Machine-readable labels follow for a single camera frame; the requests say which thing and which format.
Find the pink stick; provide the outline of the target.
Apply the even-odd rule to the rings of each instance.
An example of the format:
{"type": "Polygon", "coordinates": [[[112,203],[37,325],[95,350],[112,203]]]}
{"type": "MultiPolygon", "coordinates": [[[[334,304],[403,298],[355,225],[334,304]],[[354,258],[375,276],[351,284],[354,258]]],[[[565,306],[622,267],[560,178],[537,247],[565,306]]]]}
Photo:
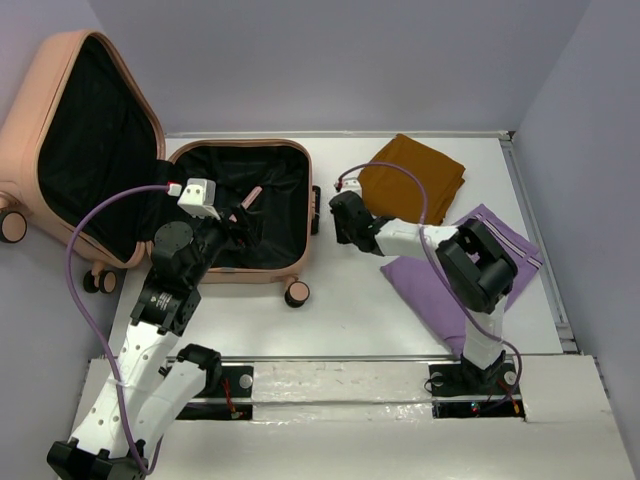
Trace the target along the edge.
{"type": "Polygon", "coordinates": [[[257,200],[259,195],[262,193],[262,188],[260,186],[254,187],[251,192],[245,197],[242,201],[241,205],[245,210],[248,210],[251,205],[257,200]]]}

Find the mustard brown cloth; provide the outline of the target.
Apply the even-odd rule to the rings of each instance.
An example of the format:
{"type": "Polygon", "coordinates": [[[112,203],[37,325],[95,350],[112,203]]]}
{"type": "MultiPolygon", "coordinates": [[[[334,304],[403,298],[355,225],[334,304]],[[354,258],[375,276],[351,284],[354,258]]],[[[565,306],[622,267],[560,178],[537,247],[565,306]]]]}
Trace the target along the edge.
{"type": "Polygon", "coordinates": [[[458,190],[465,167],[447,155],[398,134],[363,169],[358,180],[366,207],[376,216],[440,225],[458,190]]]}

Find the purple garment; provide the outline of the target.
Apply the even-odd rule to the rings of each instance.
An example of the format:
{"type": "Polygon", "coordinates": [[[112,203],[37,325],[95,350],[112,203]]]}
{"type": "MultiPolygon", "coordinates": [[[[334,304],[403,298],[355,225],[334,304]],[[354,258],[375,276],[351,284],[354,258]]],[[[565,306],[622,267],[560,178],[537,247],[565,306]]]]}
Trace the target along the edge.
{"type": "MultiPolygon", "coordinates": [[[[458,222],[471,218],[485,224],[518,268],[506,303],[510,308],[543,266],[540,249],[483,204],[458,222]]],[[[431,333],[444,342],[454,356],[460,356],[466,338],[466,316],[429,262],[401,256],[383,266],[381,273],[431,333]]]]}

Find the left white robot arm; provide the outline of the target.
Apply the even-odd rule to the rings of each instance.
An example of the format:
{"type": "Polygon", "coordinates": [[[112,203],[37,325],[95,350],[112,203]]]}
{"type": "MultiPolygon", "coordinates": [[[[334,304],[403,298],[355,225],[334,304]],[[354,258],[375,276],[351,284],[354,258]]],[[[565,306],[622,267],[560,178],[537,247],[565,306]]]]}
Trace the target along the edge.
{"type": "Polygon", "coordinates": [[[113,369],[90,412],[67,441],[53,443],[49,466],[61,479],[143,479],[161,439],[186,404],[221,383],[221,356],[189,344],[166,374],[167,355],[201,300],[198,286],[227,250],[256,246],[263,220],[237,205],[197,226],[173,221],[154,238],[152,266],[131,312],[113,369]]]}

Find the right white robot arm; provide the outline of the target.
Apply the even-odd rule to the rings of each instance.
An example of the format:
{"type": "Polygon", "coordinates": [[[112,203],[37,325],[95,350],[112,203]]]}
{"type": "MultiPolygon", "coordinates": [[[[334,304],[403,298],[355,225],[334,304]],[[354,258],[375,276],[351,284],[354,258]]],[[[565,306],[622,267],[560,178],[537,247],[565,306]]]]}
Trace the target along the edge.
{"type": "Polygon", "coordinates": [[[479,220],[456,226],[415,224],[376,217],[361,196],[342,191],[329,202],[336,239],[364,253],[425,265],[433,272],[457,312],[465,318],[465,339],[459,361],[449,364],[431,391],[441,397],[480,395],[501,377],[507,348],[502,326],[518,267],[479,220]]]}

